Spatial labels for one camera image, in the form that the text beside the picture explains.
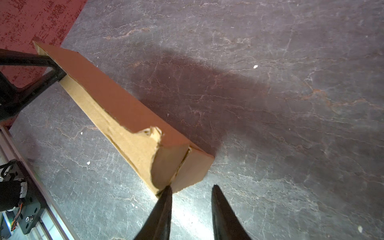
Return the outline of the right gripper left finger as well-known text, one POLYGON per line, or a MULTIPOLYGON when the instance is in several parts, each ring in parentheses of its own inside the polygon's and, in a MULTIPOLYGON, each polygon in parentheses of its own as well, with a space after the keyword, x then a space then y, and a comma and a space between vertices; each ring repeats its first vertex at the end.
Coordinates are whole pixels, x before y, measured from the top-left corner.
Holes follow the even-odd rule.
POLYGON ((159 197, 135 240, 169 240, 171 233, 173 191, 167 186, 159 197))

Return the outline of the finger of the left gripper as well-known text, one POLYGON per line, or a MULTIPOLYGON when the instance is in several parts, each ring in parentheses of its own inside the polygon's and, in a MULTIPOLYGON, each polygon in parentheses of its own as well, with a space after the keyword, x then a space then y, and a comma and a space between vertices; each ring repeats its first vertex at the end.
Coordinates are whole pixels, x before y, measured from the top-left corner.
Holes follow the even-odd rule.
POLYGON ((16 87, 4 74, 1 74, 1 120, 8 120, 18 115, 40 94, 67 75, 49 56, 5 49, 1 49, 1 65, 52 68, 50 72, 40 77, 35 83, 23 88, 16 87))

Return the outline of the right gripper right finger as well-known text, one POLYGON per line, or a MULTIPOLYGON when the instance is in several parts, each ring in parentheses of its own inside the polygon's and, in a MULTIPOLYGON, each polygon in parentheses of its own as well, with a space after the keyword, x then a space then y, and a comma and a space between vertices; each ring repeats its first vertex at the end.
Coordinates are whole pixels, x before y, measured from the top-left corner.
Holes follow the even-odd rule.
POLYGON ((250 240, 218 185, 212 188, 212 219, 215 240, 250 240))

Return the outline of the brown cardboard box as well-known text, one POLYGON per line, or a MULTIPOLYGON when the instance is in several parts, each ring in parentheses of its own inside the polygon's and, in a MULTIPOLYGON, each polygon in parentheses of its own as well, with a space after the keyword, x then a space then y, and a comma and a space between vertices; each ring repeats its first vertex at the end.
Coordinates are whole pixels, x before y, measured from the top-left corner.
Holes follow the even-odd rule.
POLYGON ((80 53, 35 42, 64 72, 60 85, 154 193, 202 181, 214 162, 80 53))

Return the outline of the aluminium front rail frame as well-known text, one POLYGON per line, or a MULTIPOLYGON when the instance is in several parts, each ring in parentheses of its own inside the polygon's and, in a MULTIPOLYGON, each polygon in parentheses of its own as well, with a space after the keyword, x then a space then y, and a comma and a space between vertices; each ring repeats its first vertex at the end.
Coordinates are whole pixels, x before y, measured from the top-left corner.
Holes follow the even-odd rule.
POLYGON ((5 127, 1 127, 1 185, 2 240, 79 239, 5 127))

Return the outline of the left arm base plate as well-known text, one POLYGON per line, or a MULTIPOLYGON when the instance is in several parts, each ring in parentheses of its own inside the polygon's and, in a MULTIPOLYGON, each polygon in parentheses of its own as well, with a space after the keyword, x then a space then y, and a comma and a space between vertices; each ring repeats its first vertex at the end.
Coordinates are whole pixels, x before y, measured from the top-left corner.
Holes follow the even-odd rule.
POLYGON ((11 231, 27 235, 39 222, 47 202, 22 162, 1 165, 1 211, 14 213, 11 231))

